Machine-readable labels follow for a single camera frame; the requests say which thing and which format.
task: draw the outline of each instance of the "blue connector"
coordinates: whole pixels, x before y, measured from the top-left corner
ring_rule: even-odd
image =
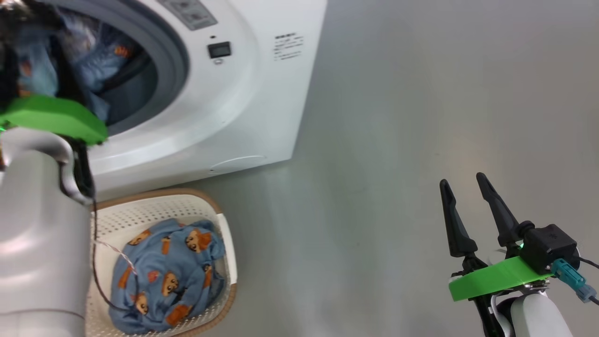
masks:
[[[572,288],[576,292],[576,296],[578,296],[583,303],[590,302],[590,297],[597,296],[597,291],[586,284],[586,278],[563,258],[559,258],[553,262],[551,265],[551,273]]]

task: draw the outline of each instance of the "cable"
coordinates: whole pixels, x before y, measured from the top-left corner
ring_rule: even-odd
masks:
[[[129,309],[123,309],[123,308],[119,308],[118,306],[114,305],[106,296],[106,294],[104,294],[104,292],[102,291],[102,287],[100,287],[100,282],[98,281],[98,271],[96,270],[96,249],[98,247],[98,243],[103,243],[103,242],[99,242],[98,241],[98,204],[96,202],[96,198],[93,199],[93,252],[92,252],[92,269],[93,269],[93,280],[96,283],[96,287],[98,288],[98,291],[100,292],[100,296],[102,296],[102,298],[104,299],[104,301],[106,302],[106,304],[108,304],[111,308],[115,309],[115,310],[119,310],[119,311],[130,311]],[[135,269],[133,269],[133,273],[135,275],[135,294],[138,293],[138,288],[139,288],[139,283],[137,282],[137,272],[135,272]]]
[[[558,280],[566,283],[572,290],[576,292],[576,296],[583,302],[588,303],[590,298],[597,296],[597,291],[586,284],[584,278],[574,267],[563,258],[555,260],[551,265],[551,273]]]
[[[114,252],[119,253],[119,255],[122,256],[125,259],[125,261],[129,265],[129,267],[131,268],[131,271],[133,272],[133,274],[137,275],[137,269],[135,268],[135,265],[129,259],[129,257],[127,256],[127,254],[125,254],[122,250],[120,250],[119,248],[116,248],[115,246],[110,245],[109,243],[106,243],[104,241],[95,240],[94,243],[96,243],[98,245],[106,246],[106,247],[112,249]]]
[[[574,257],[574,258],[575,258],[576,260],[579,260],[580,262],[584,262],[584,263],[586,263],[586,264],[590,264],[591,266],[593,266],[593,267],[595,267],[595,268],[599,269],[599,264],[597,264],[597,263],[594,263],[594,262],[593,262],[593,261],[591,261],[591,260],[587,260],[587,259],[585,259],[585,258],[582,258],[582,257]]]

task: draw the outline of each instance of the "basket rim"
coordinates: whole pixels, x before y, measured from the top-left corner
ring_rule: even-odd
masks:
[[[170,188],[170,189],[159,189],[156,191],[139,193],[136,195],[130,195],[128,197],[122,197],[117,199],[112,199],[108,201],[103,201],[98,203],[98,210],[117,206],[120,204],[131,203],[133,201],[139,201],[144,199],[158,198],[158,197],[167,197],[169,195],[193,195],[195,197],[204,199],[217,214],[222,214],[222,209],[219,204],[216,203],[211,197],[209,197],[206,193],[202,191],[198,191],[193,188]]]
[[[122,197],[122,198],[112,199],[112,200],[108,200],[108,201],[103,201],[101,203],[98,203],[97,210],[101,210],[101,209],[105,209],[105,208],[109,208],[109,207],[113,207],[113,206],[118,206],[120,204],[131,203],[134,201],[158,198],[158,197],[166,197],[166,196],[170,196],[170,195],[193,195],[195,197],[205,200],[214,209],[214,211],[216,212],[217,215],[222,215],[222,213],[223,213],[222,209],[216,203],[216,201],[214,201],[206,193],[204,193],[202,191],[198,191],[197,189],[193,189],[193,188],[159,189],[156,191],[144,192],[144,193],[139,193],[136,195],[130,195],[128,197]],[[225,303],[225,306],[222,308],[220,313],[216,317],[214,317],[214,319],[212,319],[208,323],[204,323],[198,327],[194,327],[193,329],[189,329],[187,331],[180,332],[173,336],[174,337],[194,337],[197,334],[200,334],[202,332],[206,332],[206,331],[212,329],[214,326],[219,324],[223,319],[225,319],[225,317],[229,314],[229,311],[231,310],[231,307],[233,306],[233,302],[235,302],[236,296],[237,296],[237,283],[233,283],[233,284],[231,284],[231,291],[229,292],[229,296],[227,298],[227,302]]]

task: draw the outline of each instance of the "laundry basket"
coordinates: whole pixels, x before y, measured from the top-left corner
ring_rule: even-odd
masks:
[[[145,335],[192,337],[211,329],[225,318],[237,291],[233,240],[220,207],[204,193],[189,188],[165,189],[107,201],[98,205],[98,239],[122,248],[142,231],[170,218],[177,218],[186,225],[199,220],[210,220],[225,244],[225,256],[215,261],[214,267],[224,277],[226,286],[214,303],[200,316],[187,318],[172,329]],[[118,256],[112,249],[102,245],[98,245],[96,249],[98,279],[108,298]],[[130,336],[113,326],[108,316],[108,305],[103,301],[93,280],[87,295],[85,334],[87,337]]]

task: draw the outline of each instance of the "blue garment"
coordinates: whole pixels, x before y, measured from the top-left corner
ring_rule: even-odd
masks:
[[[139,50],[120,30],[92,17],[57,7],[66,30],[59,39],[69,62],[92,92],[102,89]]]
[[[224,256],[225,246],[210,221],[191,225],[162,221],[131,240],[123,252],[137,277],[119,257],[111,302],[126,311],[111,308],[109,314],[125,333],[164,331],[199,315],[224,285],[213,263]]]
[[[14,51],[19,58],[21,87],[33,94],[55,96],[58,75],[50,59],[50,34],[37,27],[21,30]]]

